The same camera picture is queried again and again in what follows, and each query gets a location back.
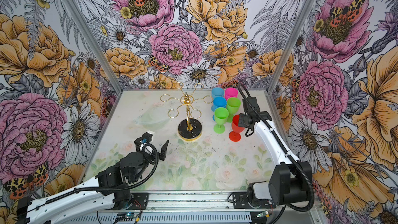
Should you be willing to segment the blue wine glass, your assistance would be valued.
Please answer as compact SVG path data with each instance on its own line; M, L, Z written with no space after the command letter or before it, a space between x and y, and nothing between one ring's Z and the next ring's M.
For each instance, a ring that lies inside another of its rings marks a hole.
M224 97L224 90L219 87L215 87L211 90L211 97L212 98L217 98L217 97Z
M211 107L211 110L214 112L218 108L226 108L227 106L227 100L223 97L216 97L213 100L213 105Z

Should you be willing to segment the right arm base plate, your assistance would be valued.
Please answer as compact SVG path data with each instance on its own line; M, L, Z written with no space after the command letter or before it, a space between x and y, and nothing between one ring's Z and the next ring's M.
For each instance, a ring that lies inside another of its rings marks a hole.
M234 209L271 209L276 208L276 205L268 199L257 199L247 192L233 192L228 201L233 204Z

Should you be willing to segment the red wine glass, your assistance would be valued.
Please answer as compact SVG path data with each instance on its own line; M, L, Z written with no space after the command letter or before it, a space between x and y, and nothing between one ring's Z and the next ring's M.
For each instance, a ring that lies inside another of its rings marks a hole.
M239 115L235 115L232 119L231 128L232 131L229 133L229 139L232 142L239 142L241 140L241 133L244 131L244 127L239 127Z

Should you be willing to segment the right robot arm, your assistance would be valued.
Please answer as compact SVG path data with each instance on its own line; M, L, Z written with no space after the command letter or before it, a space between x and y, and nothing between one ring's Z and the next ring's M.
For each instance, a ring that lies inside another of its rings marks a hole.
M315 203L311 165L290 150L270 114L260 111L257 98L250 95L243 83L238 84L237 90L244 108L238 126L247 130L246 137L254 134L264 143L275 166L268 181L249 184L248 203L259 207L267 201L271 206L284 205L298 212L311 210Z

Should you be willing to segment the pink wine glass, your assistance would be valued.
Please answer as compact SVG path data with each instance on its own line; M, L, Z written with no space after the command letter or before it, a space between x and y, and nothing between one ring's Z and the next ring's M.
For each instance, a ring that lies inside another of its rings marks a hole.
M238 90L236 88L227 88L224 92L224 98L228 100L229 98L232 97L237 97L238 96Z

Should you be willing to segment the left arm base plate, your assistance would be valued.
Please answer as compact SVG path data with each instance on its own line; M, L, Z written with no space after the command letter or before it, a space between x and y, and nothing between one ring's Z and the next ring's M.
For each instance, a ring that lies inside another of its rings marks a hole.
M114 200L115 205L112 210L145 210L147 208L149 193L130 193Z

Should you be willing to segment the green wine glass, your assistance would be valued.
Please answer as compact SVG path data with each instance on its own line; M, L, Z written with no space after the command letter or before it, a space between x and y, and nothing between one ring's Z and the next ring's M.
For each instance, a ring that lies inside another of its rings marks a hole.
M230 97L227 99L227 110L229 112L229 116L227 119L227 122L231 123L233 120L233 117L236 115L238 112L239 108L241 106L241 100L236 98L236 97Z
M214 126L214 131L217 134L222 134L225 132L225 123L229 117L229 111L226 108L220 107L214 111L214 120L216 125Z

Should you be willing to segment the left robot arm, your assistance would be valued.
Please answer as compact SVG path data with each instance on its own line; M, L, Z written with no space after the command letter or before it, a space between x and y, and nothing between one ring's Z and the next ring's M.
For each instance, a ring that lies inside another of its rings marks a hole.
M169 142L157 150L150 142L139 142L138 151L123 157L97 176L53 196L24 198L18 202L18 224L65 224L97 211L125 208L133 197L131 190L148 181L159 161L166 159Z

